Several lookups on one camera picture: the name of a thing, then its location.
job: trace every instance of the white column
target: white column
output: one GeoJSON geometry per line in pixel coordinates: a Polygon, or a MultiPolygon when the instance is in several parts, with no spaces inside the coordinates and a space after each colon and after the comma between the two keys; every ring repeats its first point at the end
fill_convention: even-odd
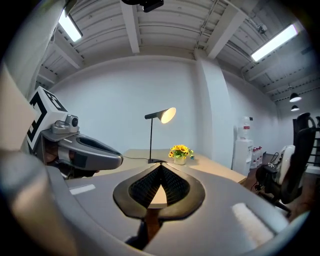
{"type": "Polygon", "coordinates": [[[213,161],[231,168],[234,129],[227,84],[215,59],[203,50],[195,50],[198,78],[196,100],[201,113],[198,123],[198,148],[213,161]]]}

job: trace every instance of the lamp base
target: lamp base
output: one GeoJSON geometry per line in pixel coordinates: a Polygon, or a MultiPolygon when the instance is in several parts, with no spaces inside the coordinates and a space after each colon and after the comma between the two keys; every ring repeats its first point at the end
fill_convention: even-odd
{"type": "Polygon", "coordinates": [[[148,159],[148,164],[155,164],[155,163],[167,163],[167,161],[159,160],[159,159],[148,159]]]}

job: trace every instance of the pipe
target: pipe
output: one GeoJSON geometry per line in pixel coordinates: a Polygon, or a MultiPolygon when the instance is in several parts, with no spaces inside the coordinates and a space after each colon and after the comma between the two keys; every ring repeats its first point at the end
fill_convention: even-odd
{"type": "Polygon", "coordinates": [[[195,44],[195,48],[196,48],[196,49],[198,49],[198,47],[199,47],[199,41],[200,41],[200,38],[201,38],[201,36],[202,36],[202,34],[203,34],[203,30],[206,28],[206,25],[207,25],[207,22],[208,22],[208,20],[209,20],[209,18],[210,18],[210,15],[211,15],[212,12],[215,10],[218,2],[219,2],[219,0],[215,0],[215,2],[212,4],[212,6],[211,6],[211,8],[210,8],[210,10],[209,10],[209,12],[208,12],[205,20],[204,20],[204,23],[203,23],[203,25],[202,25],[202,27],[201,27],[201,29],[200,29],[199,36],[198,36],[198,38],[197,38],[197,40],[196,40],[196,44],[195,44]]]}
{"type": "Polygon", "coordinates": [[[254,22],[254,20],[253,20],[252,18],[250,18],[250,17],[248,16],[248,14],[246,14],[243,10],[241,10],[241,9],[240,9],[238,6],[236,6],[234,3],[230,2],[229,0],[222,0],[222,1],[224,1],[224,2],[227,3],[228,5],[230,5],[230,6],[232,6],[233,8],[235,8],[238,12],[242,13],[242,14],[246,17],[245,19],[246,19],[248,22],[251,22],[252,25],[255,26],[255,28],[258,27],[258,25],[254,22]]]}

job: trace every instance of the flower pot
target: flower pot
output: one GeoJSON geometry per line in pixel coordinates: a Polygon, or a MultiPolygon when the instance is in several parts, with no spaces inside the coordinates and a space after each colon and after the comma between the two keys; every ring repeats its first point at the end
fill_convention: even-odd
{"type": "Polygon", "coordinates": [[[182,156],[181,157],[175,157],[173,162],[176,164],[176,165],[180,165],[180,166],[183,166],[186,164],[186,158],[184,159],[182,156]]]}

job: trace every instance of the ceiling beam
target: ceiling beam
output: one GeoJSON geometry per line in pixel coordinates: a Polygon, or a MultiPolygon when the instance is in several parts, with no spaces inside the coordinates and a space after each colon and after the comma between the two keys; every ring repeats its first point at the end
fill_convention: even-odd
{"type": "Polygon", "coordinates": [[[269,57],[266,57],[256,66],[249,69],[244,73],[244,78],[250,82],[279,65],[280,61],[288,58],[289,56],[301,54],[301,51],[309,46],[310,42],[304,38],[303,35],[298,35],[296,38],[279,48],[276,52],[272,53],[269,57]]]}
{"type": "Polygon", "coordinates": [[[136,5],[128,5],[120,0],[125,29],[129,37],[132,53],[140,53],[141,36],[136,5]]]}
{"type": "Polygon", "coordinates": [[[303,68],[297,72],[294,72],[284,77],[283,79],[271,83],[263,89],[263,92],[265,94],[270,94],[276,92],[277,90],[283,90],[285,88],[288,88],[289,84],[294,83],[302,78],[308,77],[312,74],[315,74],[318,71],[319,69],[317,66],[309,66],[307,68],[303,68]]]}
{"type": "Polygon", "coordinates": [[[279,100],[283,100],[283,99],[286,99],[286,98],[289,98],[291,93],[296,93],[296,94],[302,94],[304,92],[307,92],[309,90],[312,90],[312,89],[316,89],[316,88],[319,88],[320,87],[320,84],[319,84],[319,80],[316,80],[316,81],[313,81],[313,82],[310,82],[304,86],[301,86],[299,88],[295,88],[293,91],[286,91],[286,92],[283,92],[283,93],[279,93],[277,95],[274,95],[271,97],[271,100],[273,102],[276,102],[276,101],[279,101],[279,100]]]}
{"type": "Polygon", "coordinates": [[[54,34],[54,48],[76,69],[81,69],[84,67],[82,57],[79,55],[79,53],[77,53],[77,51],[71,46],[71,44],[63,37],[63,35],[59,31],[54,34]]]}
{"type": "Polygon", "coordinates": [[[58,80],[58,76],[44,66],[40,66],[38,76],[49,81],[52,84],[55,84],[58,80]]]}
{"type": "MultiPolygon", "coordinates": [[[[258,3],[257,0],[233,0],[231,2],[243,9],[247,14],[250,13],[258,3]]],[[[226,7],[219,22],[215,26],[211,36],[207,41],[208,46],[206,53],[208,54],[209,58],[214,59],[217,57],[219,52],[244,22],[246,17],[246,15],[235,9],[230,4],[226,7]]]]}

